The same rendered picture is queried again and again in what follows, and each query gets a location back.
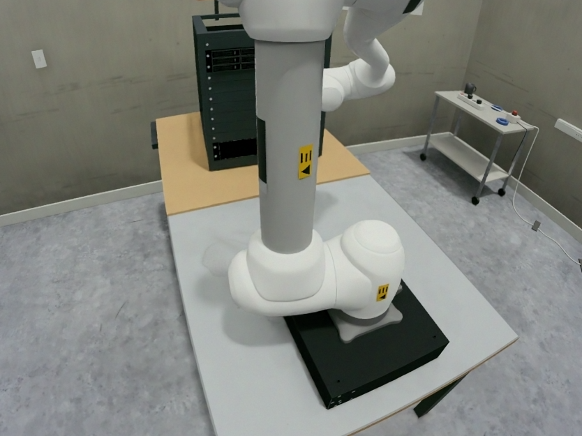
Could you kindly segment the tan wooden board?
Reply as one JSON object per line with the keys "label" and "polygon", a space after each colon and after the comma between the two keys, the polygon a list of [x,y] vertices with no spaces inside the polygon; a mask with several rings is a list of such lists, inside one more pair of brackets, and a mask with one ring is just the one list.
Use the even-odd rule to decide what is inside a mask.
{"label": "tan wooden board", "polygon": [[[258,164],[209,171],[200,112],[156,120],[167,216],[259,197]],[[370,172],[326,129],[316,185]]]}

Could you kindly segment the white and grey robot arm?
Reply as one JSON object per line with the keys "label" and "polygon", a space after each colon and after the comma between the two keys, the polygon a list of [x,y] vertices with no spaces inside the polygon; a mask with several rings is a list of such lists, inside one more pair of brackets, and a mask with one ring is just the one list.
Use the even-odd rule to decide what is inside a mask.
{"label": "white and grey robot arm", "polygon": [[[396,230],[363,220],[322,242],[313,229],[320,121],[321,110],[392,87],[394,69],[375,38],[424,0],[218,1],[238,9],[255,39],[261,229],[229,265],[234,303],[267,317],[327,309],[342,343],[400,323],[391,302],[405,265]],[[324,69],[343,7],[345,44],[360,59]]]}

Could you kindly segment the dark green metal rack frame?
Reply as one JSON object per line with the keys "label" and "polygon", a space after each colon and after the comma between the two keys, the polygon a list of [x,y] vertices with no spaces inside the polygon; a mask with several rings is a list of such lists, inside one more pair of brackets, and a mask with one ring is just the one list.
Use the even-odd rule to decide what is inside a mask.
{"label": "dark green metal rack frame", "polygon": [[212,50],[255,47],[255,39],[242,24],[206,27],[202,21],[231,17],[240,15],[192,16],[200,116],[212,172],[258,163],[255,69],[213,73],[211,61]]}

